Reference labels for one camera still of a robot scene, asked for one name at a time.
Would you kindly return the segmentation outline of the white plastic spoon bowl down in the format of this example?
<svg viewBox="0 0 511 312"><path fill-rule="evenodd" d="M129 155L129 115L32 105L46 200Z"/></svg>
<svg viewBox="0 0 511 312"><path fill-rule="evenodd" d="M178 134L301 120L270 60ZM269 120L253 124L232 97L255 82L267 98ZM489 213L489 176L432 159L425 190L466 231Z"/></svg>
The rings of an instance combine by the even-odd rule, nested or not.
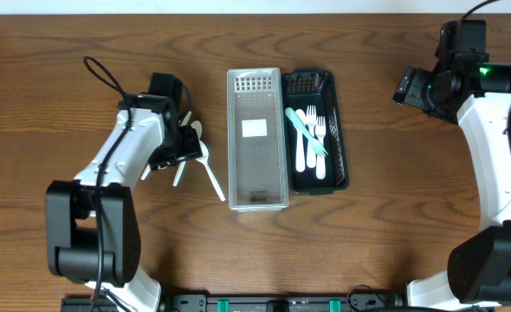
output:
<svg viewBox="0 0 511 312"><path fill-rule="evenodd" d="M190 117L191 117L191 113L192 113L192 111L188 111L186 113L186 115L184 116L184 118L181 122L181 127L186 126L188 124L188 121L190 120Z"/></svg>

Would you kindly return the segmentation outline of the short white plastic spoon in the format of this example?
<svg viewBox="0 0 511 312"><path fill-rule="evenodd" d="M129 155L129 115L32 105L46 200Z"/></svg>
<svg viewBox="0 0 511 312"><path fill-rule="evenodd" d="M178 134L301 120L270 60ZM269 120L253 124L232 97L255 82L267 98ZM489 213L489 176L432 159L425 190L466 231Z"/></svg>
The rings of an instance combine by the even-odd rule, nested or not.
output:
<svg viewBox="0 0 511 312"><path fill-rule="evenodd" d="M296 109L296 114L298 115L301 124L303 126L306 125L306 116L302 109ZM304 152L304 142L303 142L303 133L302 131L297 131L297 141L296 141L296 155L295 155L295 169L297 172L304 172L306 168L305 161L305 152Z"/></svg>

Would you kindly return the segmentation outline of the clear plastic basket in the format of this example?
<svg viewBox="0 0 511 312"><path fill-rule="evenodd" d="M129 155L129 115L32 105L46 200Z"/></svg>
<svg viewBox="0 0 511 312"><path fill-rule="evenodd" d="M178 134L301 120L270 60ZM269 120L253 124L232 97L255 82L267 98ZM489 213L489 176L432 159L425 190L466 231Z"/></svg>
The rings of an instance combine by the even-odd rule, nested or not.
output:
<svg viewBox="0 0 511 312"><path fill-rule="evenodd" d="M266 119L268 135L243 138L242 121ZM280 211L289 205L281 73L278 68L227 72L229 208Z"/></svg>

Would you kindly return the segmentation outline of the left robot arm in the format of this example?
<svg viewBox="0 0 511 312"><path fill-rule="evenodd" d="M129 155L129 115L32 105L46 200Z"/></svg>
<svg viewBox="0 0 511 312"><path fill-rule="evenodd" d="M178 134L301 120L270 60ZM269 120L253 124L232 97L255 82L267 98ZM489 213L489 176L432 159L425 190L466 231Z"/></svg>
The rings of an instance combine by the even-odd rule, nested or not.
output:
<svg viewBox="0 0 511 312"><path fill-rule="evenodd" d="M133 205L139 180L200 156L194 129L179 123L181 92L127 94L94 159L45 195L49 271L106 297L118 311L157 311L162 287L139 265Z"/></svg>

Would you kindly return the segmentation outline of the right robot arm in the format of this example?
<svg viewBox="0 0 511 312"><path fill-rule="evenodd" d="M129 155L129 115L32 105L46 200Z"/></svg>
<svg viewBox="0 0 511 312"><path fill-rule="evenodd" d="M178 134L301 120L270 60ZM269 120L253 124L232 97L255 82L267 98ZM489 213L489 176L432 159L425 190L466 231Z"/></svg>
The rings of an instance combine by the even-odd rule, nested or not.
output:
<svg viewBox="0 0 511 312"><path fill-rule="evenodd" d="M452 311L511 305L511 65L408 68L392 100L462 129L481 206L479 232L451 251L446 270L407 283L408 305Z"/></svg>

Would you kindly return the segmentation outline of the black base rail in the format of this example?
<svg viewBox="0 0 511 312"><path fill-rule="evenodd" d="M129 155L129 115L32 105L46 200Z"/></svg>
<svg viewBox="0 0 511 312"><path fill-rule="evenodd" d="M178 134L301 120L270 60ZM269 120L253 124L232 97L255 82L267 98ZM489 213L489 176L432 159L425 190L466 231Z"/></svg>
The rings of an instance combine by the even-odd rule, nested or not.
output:
<svg viewBox="0 0 511 312"><path fill-rule="evenodd" d="M207 296L202 293L167 293L154 289L104 288L100 300L91 304L86 298L61 300L64 312L154 311L154 312L349 312L407 311L399 293L370 289L351 291L344 296Z"/></svg>

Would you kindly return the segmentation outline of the dark green plastic basket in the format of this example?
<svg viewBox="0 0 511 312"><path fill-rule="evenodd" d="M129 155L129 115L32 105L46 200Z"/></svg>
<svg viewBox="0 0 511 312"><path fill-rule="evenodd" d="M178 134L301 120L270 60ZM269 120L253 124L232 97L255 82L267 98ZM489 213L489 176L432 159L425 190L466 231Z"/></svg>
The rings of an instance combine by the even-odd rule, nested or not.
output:
<svg viewBox="0 0 511 312"><path fill-rule="evenodd" d="M304 195L324 195L347 188L349 176L333 74L317 68L299 68L281 76L281 87L284 108L305 110L307 106L314 105L317 115L323 116L326 123L326 175L323 179L317 179L314 169L296 171L297 131L291 121L284 120L288 183L291 191Z"/></svg>

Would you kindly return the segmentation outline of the pale green plastic fork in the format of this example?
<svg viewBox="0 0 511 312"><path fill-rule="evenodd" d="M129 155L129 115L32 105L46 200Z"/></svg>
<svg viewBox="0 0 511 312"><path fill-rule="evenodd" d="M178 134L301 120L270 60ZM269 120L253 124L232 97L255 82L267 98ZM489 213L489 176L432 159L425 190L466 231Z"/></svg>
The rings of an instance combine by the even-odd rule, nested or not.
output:
<svg viewBox="0 0 511 312"><path fill-rule="evenodd" d="M301 124L301 121L300 121L298 115L291 107L287 107L285 109L285 115L292 122L292 124L294 125L294 127L297 130L302 131L303 135L306 137L307 142L308 142L309 146L311 147L311 149L314 151L314 153L318 156L326 157L327 151L326 151L325 147L315 137L313 137L310 134L310 132L308 131L307 125L303 126Z"/></svg>

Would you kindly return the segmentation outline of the white label in basket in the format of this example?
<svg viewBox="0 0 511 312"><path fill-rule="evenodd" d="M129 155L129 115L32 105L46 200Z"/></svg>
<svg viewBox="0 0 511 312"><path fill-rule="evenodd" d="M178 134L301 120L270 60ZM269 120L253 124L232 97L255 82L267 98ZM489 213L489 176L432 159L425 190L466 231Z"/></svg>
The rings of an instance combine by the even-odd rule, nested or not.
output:
<svg viewBox="0 0 511 312"><path fill-rule="evenodd" d="M265 137L268 135L267 120L254 119L242 121L243 138Z"/></svg>

